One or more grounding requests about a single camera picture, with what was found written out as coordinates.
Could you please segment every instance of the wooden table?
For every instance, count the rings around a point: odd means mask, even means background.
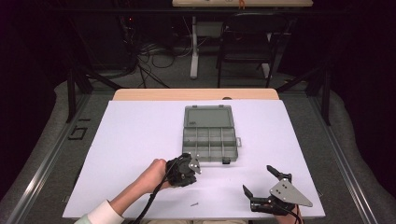
[[[239,7],[238,0],[173,0],[174,7]],[[312,0],[245,0],[246,7],[312,7]]]
[[[161,100],[222,100],[262,99],[279,100],[274,89],[120,89],[114,101],[161,101]]]

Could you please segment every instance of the desk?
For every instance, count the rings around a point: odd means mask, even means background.
[[[239,7],[238,0],[173,0],[172,4],[174,7]],[[312,7],[312,5],[312,0],[245,0],[245,7]],[[198,78],[198,57],[196,17],[193,16],[190,71],[192,79]]]
[[[218,100],[226,96],[234,100]],[[244,184],[258,197],[269,196],[277,179],[266,171],[267,164],[293,174],[293,184],[314,204],[301,208],[306,217],[324,217],[286,108],[274,90],[264,89],[117,91],[92,142],[64,217],[81,217],[102,200],[112,199],[153,159],[179,156],[186,105],[225,103],[232,106],[235,132],[242,138],[238,160],[230,165],[201,162],[203,173],[197,175],[197,182],[161,191],[146,218],[270,218],[272,215],[252,213],[242,190]],[[148,198],[145,195],[139,199],[124,216],[137,217]]]

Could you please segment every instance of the black cable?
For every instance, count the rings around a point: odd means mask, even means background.
[[[154,59],[155,59],[155,57],[154,57],[155,54],[152,55],[152,59],[151,59],[152,65],[153,65],[154,67],[156,67],[156,68],[167,68],[167,67],[172,66],[172,65],[174,64],[174,62],[175,62],[176,57],[175,57],[175,54],[174,54],[172,51],[169,50],[169,52],[171,52],[172,61],[171,61],[168,65],[159,66],[159,65],[155,64],[155,61],[154,61]]]
[[[297,206],[297,216],[298,216],[300,213],[300,207],[298,206],[298,204],[296,204],[296,206]]]
[[[189,41],[189,42],[186,42],[186,44],[184,45],[184,49],[181,51],[181,52],[177,52],[177,50],[175,50],[175,54],[176,54],[176,57],[184,57],[184,56],[187,56],[189,53],[190,53],[190,51],[191,51],[191,48],[188,48],[188,46],[190,46],[191,45],[191,41]]]
[[[149,56],[148,55],[139,54],[139,55],[137,55],[137,59],[140,62],[144,63],[144,64],[147,64],[149,62]]]
[[[115,75],[103,75],[101,74],[102,77],[105,77],[107,79],[115,79],[115,78],[119,78],[119,77],[125,77],[128,76],[132,73],[134,73],[134,71],[136,71],[136,67],[134,69],[132,68],[126,68],[123,72],[115,74]]]
[[[300,217],[298,216],[298,213],[299,213],[299,212],[297,212],[297,214],[295,214],[295,213],[293,213],[293,212],[291,212],[291,211],[289,211],[289,210],[283,208],[282,206],[277,205],[276,203],[275,203],[275,206],[278,207],[279,209],[281,209],[281,210],[283,210],[283,211],[285,211],[285,212],[291,214],[292,216],[294,216],[294,217],[296,218],[296,221],[295,221],[294,223],[298,222],[298,224],[301,224],[301,219],[300,219]]]
[[[146,68],[142,67],[140,64],[138,65],[139,68],[145,72],[148,76],[150,76],[152,79],[154,79],[156,82],[160,83],[161,85],[163,85],[164,87],[170,89],[170,87],[168,85],[166,85],[160,78],[158,78],[154,73],[152,73],[151,71],[147,70]]]
[[[135,221],[130,221],[129,224],[139,224],[142,218],[146,215],[147,211],[151,207],[152,202],[154,202],[155,196],[157,196],[157,193],[160,191],[161,187],[163,186],[163,183],[166,182],[166,177],[169,175],[169,172],[172,170],[172,168],[175,166],[175,164],[182,158],[182,156],[177,157],[177,160],[172,163],[171,167],[166,171],[166,174],[163,176],[163,180],[157,187],[154,189],[154,191],[149,195],[148,203],[146,204],[146,207],[143,209],[143,211],[140,213],[139,217],[136,218]]]
[[[141,86],[145,85],[146,80],[148,79],[149,75],[146,75],[145,77],[143,77],[142,82],[136,87],[137,89],[139,89]]]

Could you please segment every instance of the forearm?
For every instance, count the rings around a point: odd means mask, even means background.
[[[110,205],[117,214],[122,216],[125,210],[145,193],[144,188],[138,181],[135,181],[114,198]]]

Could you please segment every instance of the wooden table edge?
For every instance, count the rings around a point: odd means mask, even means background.
[[[113,101],[279,100],[274,89],[120,89]]]

